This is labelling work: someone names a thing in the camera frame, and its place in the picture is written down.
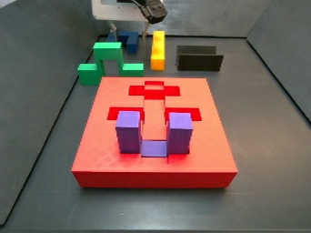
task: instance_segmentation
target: yellow vertical block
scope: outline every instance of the yellow vertical block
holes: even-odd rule
[[[150,70],[165,69],[165,32],[153,32],[152,54],[150,54]]]

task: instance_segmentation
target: black block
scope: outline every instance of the black block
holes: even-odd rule
[[[216,46],[177,46],[177,70],[220,71],[221,63],[222,55],[216,55]]]

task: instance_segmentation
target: red base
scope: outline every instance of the red base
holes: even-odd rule
[[[142,134],[146,137],[152,134],[152,138],[156,139],[154,132],[149,132],[154,120],[154,108],[144,108],[145,101],[153,100],[145,96],[128,95],[129,86],[144,86],[145,81],[161,81],[164,86],[180,88],[180,93],[177,93],[180,95],[165,96],[161,108],[164,112],[169,112],[170,109],[184,111],[186,108],[193,111],[193,133],[188,155],[149,158],[141,157],[140,154],[118,153],[114,119],[110,120],[108,117],[110,109],[114,110],[110,107],[142,108],[142,125],[145,125]],[[145,89],[152,89],[150,83],[146,82],[148,88]],[[161,138],[165,125],[160,128],[154,122],[154,127],[157,127],[156,132]],[[206,79],[104,77],[89,113],[71,172],[81,187],[228,187],[236,175],[236,163]]]

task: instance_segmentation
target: toy block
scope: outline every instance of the toy block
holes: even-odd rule
[[[114,34],[112,32],[109,32],[109,34],[105,38],[105,42],[114,42]]]
[[[121,154],[141,153],[140,112],[120,111],[114,130]]]
[[[97,70],[96,64],[80,64],[77,68],[80,83],[85,86],[97,86],[101,82],[101,72]]]
[[[166,141],[141,141],[141,157],[166,157]]]
[[[164,118],[164,101],[144,100],[144,122],[141,125],[142,140],[166,140],[166,125]]]
[[[142,64],[124,64],[120,70],[121,76],[142,76]]]
[[[129,54],[136,54],[138,50],[138,33],[137,32],[118,32],[118,41],[126,45]]]
[[[117,41],[126,47],[129,54],[136,54],[138,50],[138,33],[137,32],[118,32]],[[114,35],[110,32],[105,38],[105,42],[114,42]]]
[[[220,71],[221,62],[222,55],[216,55],[216,46],[177,46],[177,70]]]
[[[152,109],[156,110],[157,107],[146,107],[149,109],[145,111],[144,106],[148,102],[164,102],[144,100],[142,96],[128,96],[129,103],[124,101],[129,86],[144,86],[145,81],[161,81],[164,86],[180,88],[180,96],[165,96],[165,103],[173,98],[169,107],[173,107],[178,98],[181,102],[185,101],[180,107],[198,109],[201,121],[192,121],[188,155],[141,157],[141,154],[118,152],[114,121],[105,120],[109,108],[122,104],[142,107],[148,118],[148,115],[154,113]],[[228,187],[236,172],[236,163],[205,78],[105,77],[101,79],[71,166],[71,173],[81,187]]]
[[[80,82],[82,85],[97,85],[105,76],[104,60],[116,60],[118,75],[142,76],[142,64],[124,64],[120,42],[97,42],[93,45],[96,64],[81,64],[77,68]]]
[[[152,54],[150,54],[150,70],[165,69],[165,32],[153,32]]]
[[[192,119],[189,113],[169,113],[168,153],[186,154],[192,135]]]

